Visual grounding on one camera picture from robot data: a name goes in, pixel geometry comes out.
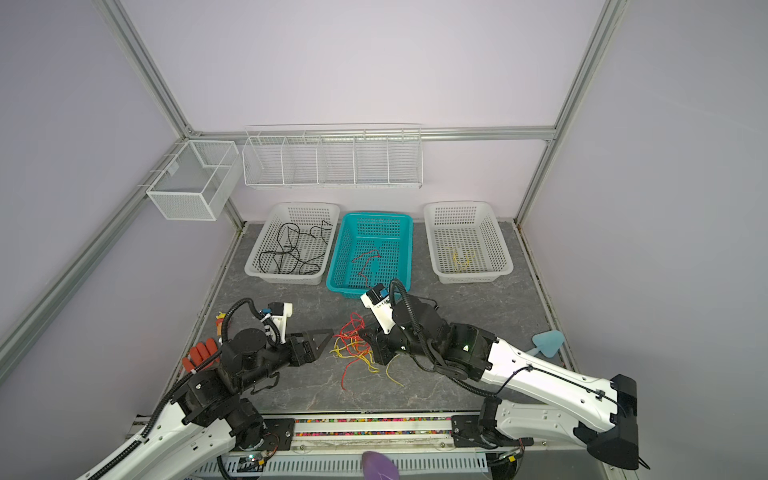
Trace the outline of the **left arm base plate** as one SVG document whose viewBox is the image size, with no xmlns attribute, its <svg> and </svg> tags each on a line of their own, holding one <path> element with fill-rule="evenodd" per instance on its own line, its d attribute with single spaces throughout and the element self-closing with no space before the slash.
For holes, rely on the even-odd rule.
<svg viewBox="0 0 768 480">
<path fill-rule="evenodd" d="M 294 418 L 267 418 L 237 434 L 236 448 L 243 451 L 287 451 L 291 448 L 295 426 Z"/>
</svg>

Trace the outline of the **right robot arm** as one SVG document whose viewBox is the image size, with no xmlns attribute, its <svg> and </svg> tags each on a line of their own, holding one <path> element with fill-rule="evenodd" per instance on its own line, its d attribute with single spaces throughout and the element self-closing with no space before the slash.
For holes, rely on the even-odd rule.
<svg viewBox="0 0 768 480">
<path fill-rule="evenodd" d="M 467 323 L 444 320 L 434 306 L 408 293 L 399 280 L 360 296 L 376 319 L 360 336 L 374 361 L 410 357 L 483 398 L 476 442 L 484 447 L 558 439 L 623 470 L 647 464 L 640 457 L 637 383 L 618 374 L 591 377 L 529 354 Z"/>
</svg>

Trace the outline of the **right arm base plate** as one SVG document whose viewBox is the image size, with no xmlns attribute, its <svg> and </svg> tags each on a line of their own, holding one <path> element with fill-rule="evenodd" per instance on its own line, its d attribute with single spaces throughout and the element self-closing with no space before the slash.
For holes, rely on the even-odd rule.
<svg viewBox="0 0 768 480">
<path fill-rule="evenodd" d="M 451 436 L 453 444 L 457 448 L 482 448 L 494 450 L 501 447 L 520 447 L 525 448 L 534 445 L 531 437 L 509 438 L 494 428 L 481 425 L 480 416 L 475 415 L 452 415 Z"/>
</svg>

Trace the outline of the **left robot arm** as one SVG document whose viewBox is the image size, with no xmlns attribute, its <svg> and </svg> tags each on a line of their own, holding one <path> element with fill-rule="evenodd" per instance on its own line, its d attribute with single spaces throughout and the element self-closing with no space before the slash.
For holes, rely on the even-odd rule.
<svg viewBox="0 0 768 480">
<path fill-rule="evenodd" d="M 161 398 L 144 427 L 87 479 L 183 479 L 234 448 L 255 449 L 269 431 L 252 395 L 274 388 L 285 367 L 317 361 L 331 329 L 287 333 L 289 303 L 257 309 L 243 298 L 225 313 L 213 352 Z"/>
</svg>

